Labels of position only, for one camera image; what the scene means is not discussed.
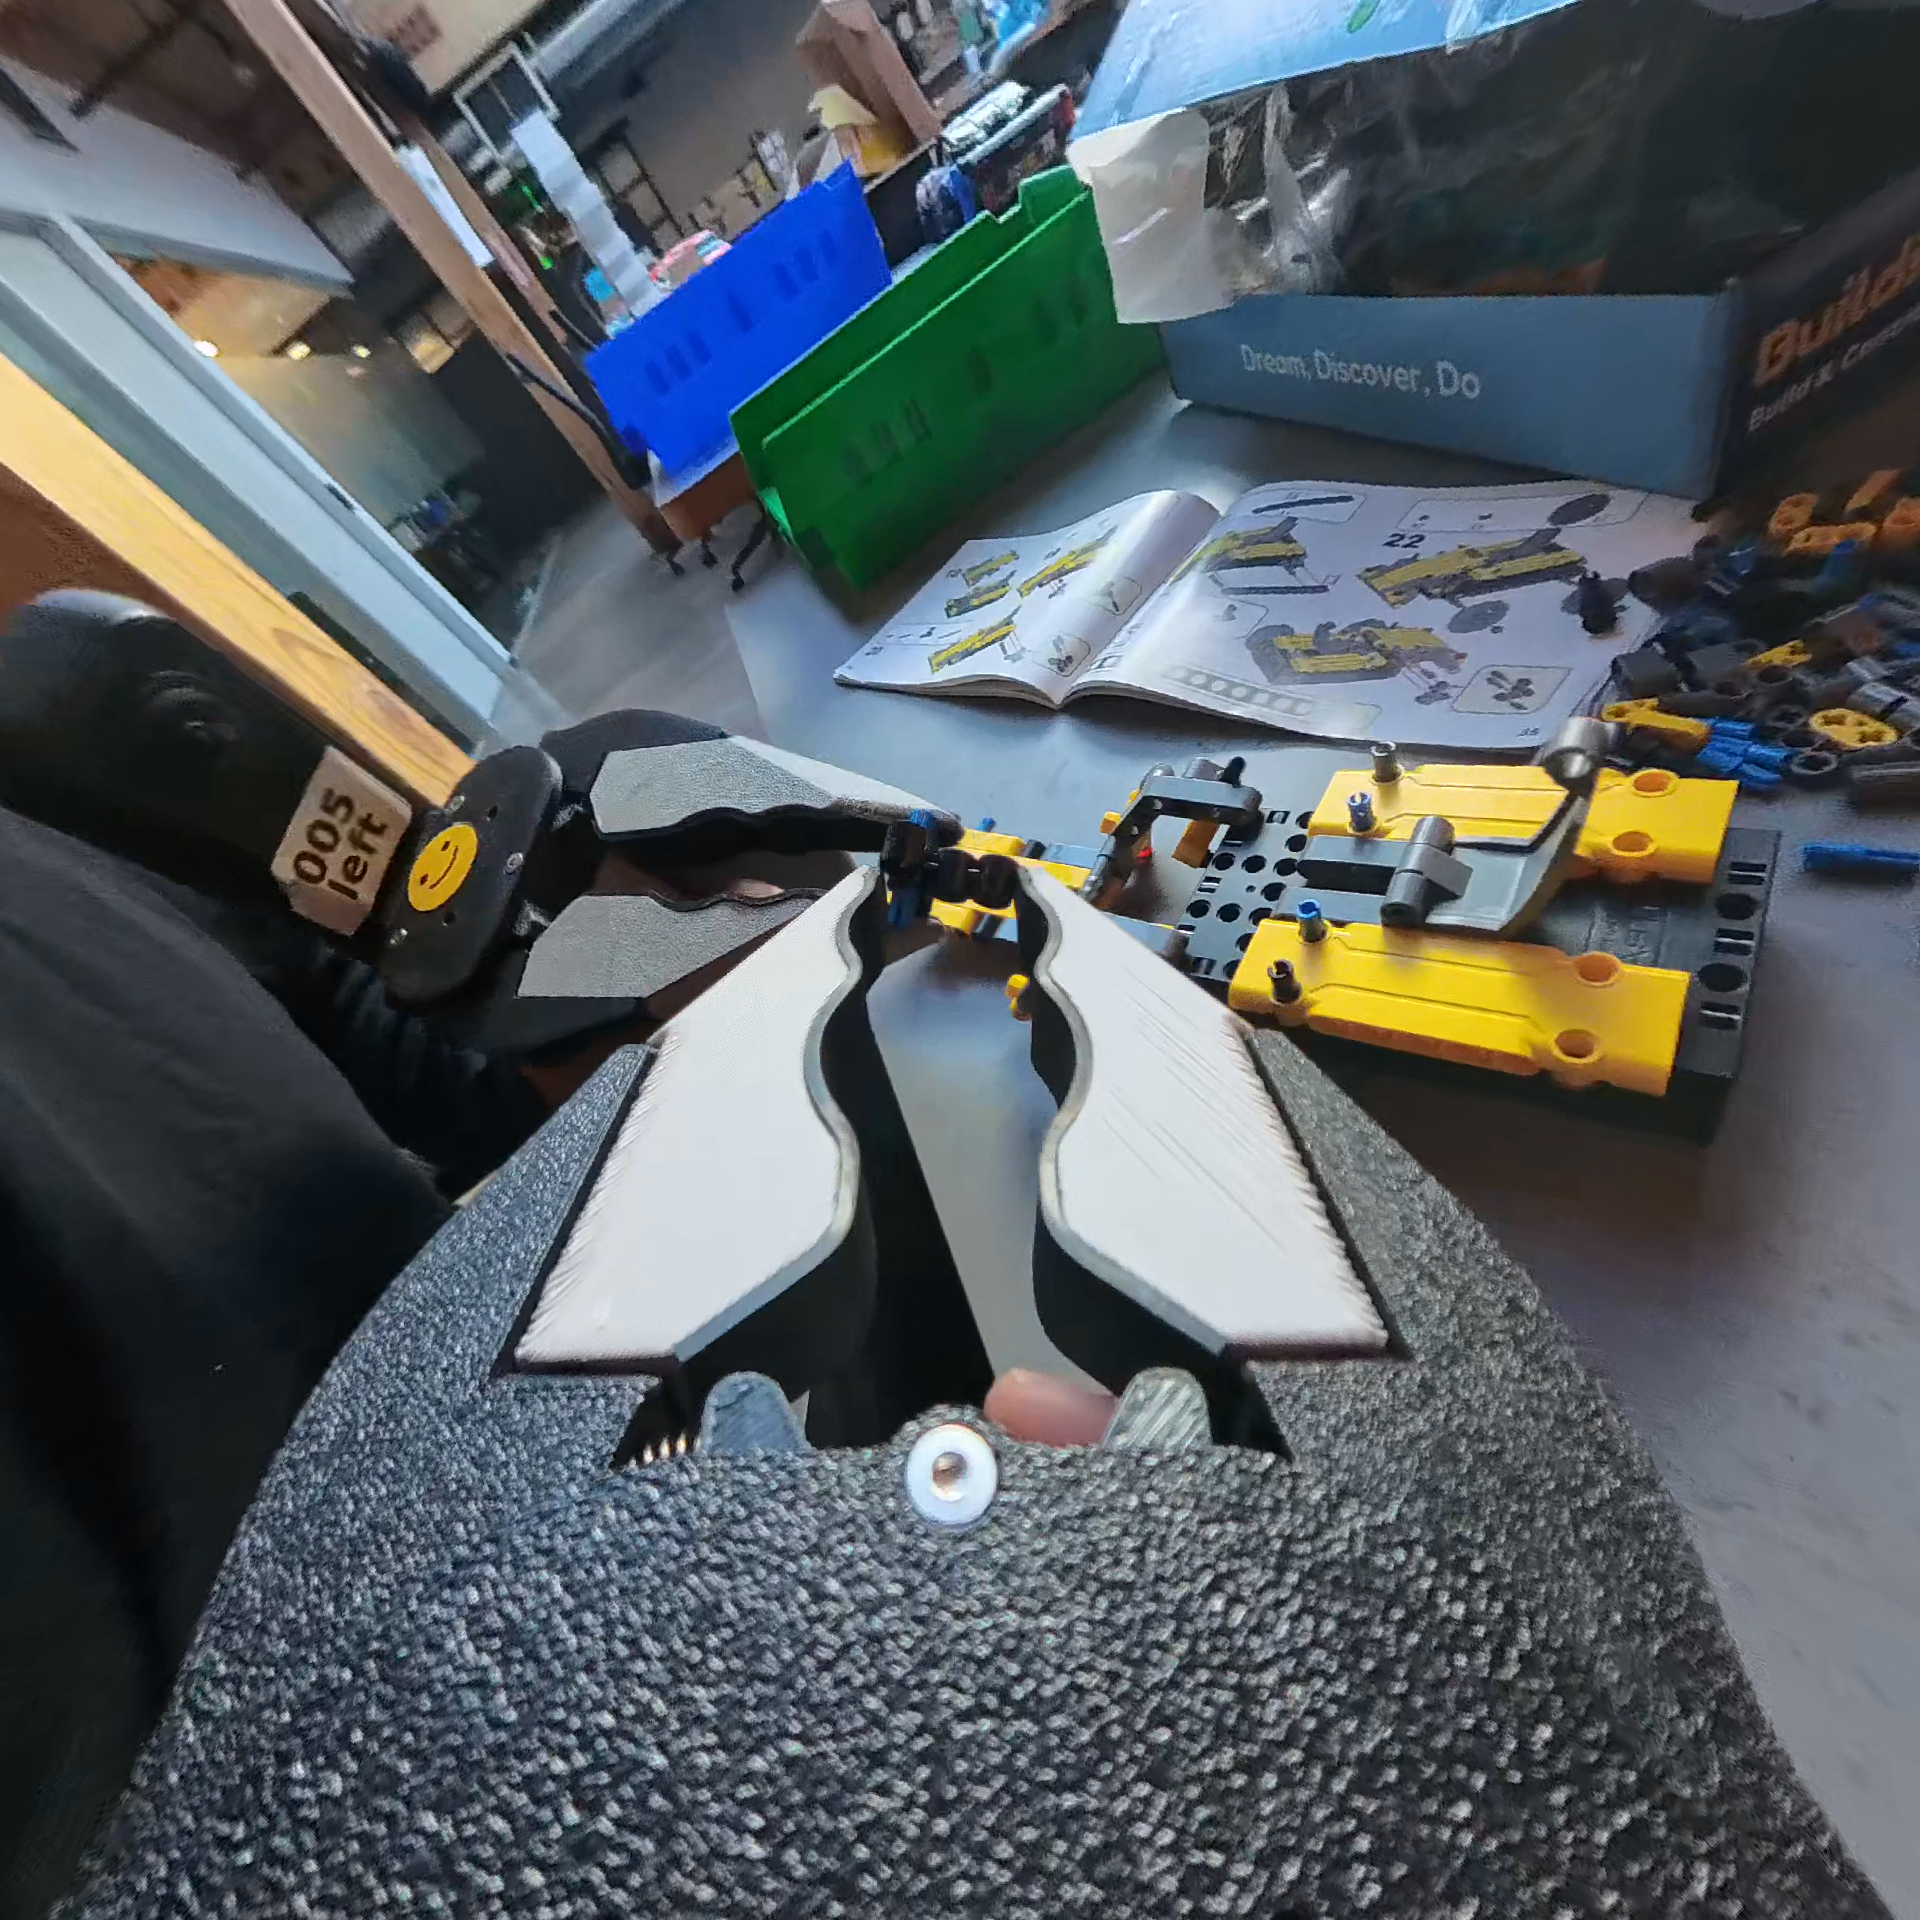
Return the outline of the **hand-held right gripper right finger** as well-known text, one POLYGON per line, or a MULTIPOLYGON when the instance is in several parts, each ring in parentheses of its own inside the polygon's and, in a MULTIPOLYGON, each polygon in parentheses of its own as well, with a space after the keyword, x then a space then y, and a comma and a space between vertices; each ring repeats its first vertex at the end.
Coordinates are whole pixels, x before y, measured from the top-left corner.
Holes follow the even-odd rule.
POLYGON ((1045 1323, 1076 1362, 1370 1359, 1389 1323, 1246 1025, 1062 879, 1014 890, 1045 1323))

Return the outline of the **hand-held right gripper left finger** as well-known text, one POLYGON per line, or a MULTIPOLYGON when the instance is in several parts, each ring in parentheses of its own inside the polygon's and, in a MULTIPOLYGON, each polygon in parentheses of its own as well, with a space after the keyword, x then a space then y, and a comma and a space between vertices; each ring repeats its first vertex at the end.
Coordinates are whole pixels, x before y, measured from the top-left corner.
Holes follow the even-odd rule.
POLYGON ((522 1372, 689 1373, 723 1343, 815 1376, 846 1314, 778 1302, 856 1251, 859 1138, 829 1089, 829 1022, 873 978, 875 868, 851 868, 677 1013, 552 1246, 522 1372))

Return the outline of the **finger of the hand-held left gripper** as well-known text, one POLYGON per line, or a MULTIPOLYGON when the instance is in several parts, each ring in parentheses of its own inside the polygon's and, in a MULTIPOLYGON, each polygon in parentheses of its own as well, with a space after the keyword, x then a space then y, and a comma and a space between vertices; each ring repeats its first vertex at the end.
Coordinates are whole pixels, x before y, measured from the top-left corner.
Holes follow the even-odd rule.
POLYGON ((878 853, 893 825, 941 844, 963 833, 912 790, 740 735, 613 749, 588 805, 601 838, 642 853, 878 853))
POLYGON ((832 894, 573 899, 529 945, 532 999, 694 999, 832 894))

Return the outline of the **black connector brick piece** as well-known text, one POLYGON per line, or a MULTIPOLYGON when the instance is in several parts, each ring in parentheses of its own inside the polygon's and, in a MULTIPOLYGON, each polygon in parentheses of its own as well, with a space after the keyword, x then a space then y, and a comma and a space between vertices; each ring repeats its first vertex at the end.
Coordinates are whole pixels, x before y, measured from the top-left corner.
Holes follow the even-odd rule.
POLYGON ((936 920, 959 936, 975 936, 983 922, 1012 912, 1020 862, 1040 853, 1040 842, 999 833, 996 823, 955 830, 915 805, 888 825, 878 876, 886 894, 897 885, 915 890, 915 922, 936 920))

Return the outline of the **yellow toy brick vehicle model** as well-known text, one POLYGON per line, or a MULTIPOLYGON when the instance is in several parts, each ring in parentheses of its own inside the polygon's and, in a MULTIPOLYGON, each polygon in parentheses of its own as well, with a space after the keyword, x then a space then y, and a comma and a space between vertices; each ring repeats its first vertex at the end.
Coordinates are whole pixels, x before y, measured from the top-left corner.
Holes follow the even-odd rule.
MULTIPOLYGON (((1737 796, 1604 783, 1576 721, 1548 762, 1295 754, 1154 762, 1040 868, 1249 1022, 1506 1076, 1717 1135, 1746 1055, 1782 842, 1737 796)), ((1014 940, 1014 905, 974 940, 1014 940)))

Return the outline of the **pile of small brick parts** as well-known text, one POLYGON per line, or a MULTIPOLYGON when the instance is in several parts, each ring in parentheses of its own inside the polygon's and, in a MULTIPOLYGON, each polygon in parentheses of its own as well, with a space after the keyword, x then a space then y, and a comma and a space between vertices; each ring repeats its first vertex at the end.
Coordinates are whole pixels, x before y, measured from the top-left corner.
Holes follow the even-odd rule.
POLYGON ((1601 612, 1644 612, 1601 686, 1604 783, 1722 801, 1811 792, 1858 819, 1918 816, 1918 463, 1808 494, 1741 494, 1696 513, 1674 554, 1581 584, 1601 612))

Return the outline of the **grey desk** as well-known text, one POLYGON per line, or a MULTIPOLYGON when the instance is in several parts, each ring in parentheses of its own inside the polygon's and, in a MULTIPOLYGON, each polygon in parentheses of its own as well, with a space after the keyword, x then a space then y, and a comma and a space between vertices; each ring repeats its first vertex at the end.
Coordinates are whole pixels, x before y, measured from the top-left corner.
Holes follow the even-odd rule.
MULTIPOLYGON (((731 600, 761 731, 967 819, 1092 842, 1163 758, 1287 748, 1117 698, 837 686, 955 544, 1147 489, 1234 498, 1282 475, 1518 483, 1526 468, 1237 417, 1148 383, 983 498, 869 596, 790 557, 731 600)), ((1788 1757, 1896 1915, 1918 1915, 1918 881, 1808 876, 1807 842, 1918 844, 1829 792, 1741 805, 1782 834, 1745 1069, 1712 1142, 1509 1082, 1339 1055, 1335 1079, 1527 1268, 1609 1382, 1692 1536, 1788 1757)))

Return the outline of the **person's right hand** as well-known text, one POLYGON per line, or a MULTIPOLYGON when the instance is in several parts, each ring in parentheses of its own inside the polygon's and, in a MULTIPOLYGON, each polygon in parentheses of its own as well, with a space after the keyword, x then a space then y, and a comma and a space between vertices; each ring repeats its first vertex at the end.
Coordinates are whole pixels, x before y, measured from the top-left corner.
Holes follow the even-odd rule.
POLYGON ((1008 1367, 996 1373, 983 1398, 983 1418, 1020 1443, 1036 1446, 1100 1446, 1113 1418, 1117 1394, 1083 1376, 1038 1367, 1008 1367))

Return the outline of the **green plastic bin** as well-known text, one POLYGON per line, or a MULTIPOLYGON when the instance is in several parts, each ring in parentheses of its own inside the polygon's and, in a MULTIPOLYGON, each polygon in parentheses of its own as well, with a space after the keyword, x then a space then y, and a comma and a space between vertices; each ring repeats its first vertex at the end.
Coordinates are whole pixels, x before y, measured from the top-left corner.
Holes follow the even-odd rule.
POLYGON ((1092 186, 1020 182, 731 412, 785 544, 864 591, 1163 364, 1117 318, 1092 186))

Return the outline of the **blue plastic bin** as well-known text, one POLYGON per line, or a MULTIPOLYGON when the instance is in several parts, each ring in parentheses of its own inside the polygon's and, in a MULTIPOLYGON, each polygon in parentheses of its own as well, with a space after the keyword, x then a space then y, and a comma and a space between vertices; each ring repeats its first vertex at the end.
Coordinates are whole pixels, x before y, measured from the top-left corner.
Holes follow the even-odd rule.
POLYGON ((744 399, 888 287, 862 182, 839 166, 590 349, 585 367, 617 439, 681 472, 728 445, 744 399))

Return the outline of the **white instruction booklet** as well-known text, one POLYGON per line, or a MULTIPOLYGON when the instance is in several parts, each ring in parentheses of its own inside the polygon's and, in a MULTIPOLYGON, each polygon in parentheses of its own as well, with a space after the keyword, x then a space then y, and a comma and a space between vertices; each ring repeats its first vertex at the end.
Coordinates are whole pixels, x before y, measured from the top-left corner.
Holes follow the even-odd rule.
POLYGON ((1652 629, 1629 573, 1692 534, 1685 498, 1573 479, 1139 494, 959 544, 837 686, 1535 758, 1652 629))

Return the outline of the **dark blue cardboard box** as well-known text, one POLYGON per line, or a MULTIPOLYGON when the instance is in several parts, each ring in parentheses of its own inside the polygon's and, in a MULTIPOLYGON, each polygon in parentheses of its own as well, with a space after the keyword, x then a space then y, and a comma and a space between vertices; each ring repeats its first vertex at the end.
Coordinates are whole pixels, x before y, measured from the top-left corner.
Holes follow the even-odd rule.
POLYGON ((1918 4, 1125 4, 1067 159, 1224 412, 1712 497, 1918 364, 1918 4))

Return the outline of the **wooden post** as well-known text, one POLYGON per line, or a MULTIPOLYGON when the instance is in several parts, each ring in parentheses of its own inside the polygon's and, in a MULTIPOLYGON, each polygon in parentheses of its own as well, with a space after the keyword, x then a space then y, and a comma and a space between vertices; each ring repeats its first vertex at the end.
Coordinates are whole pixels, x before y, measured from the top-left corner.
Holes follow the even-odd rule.
POLYGON ((423 116, 323 4, 228 4, 361 190, 384 210, 473 328, 485 335, 542 417, 560 433, 617 515, 681 573, 686 539, 652 501, 570 359, 560 310, 423 116))

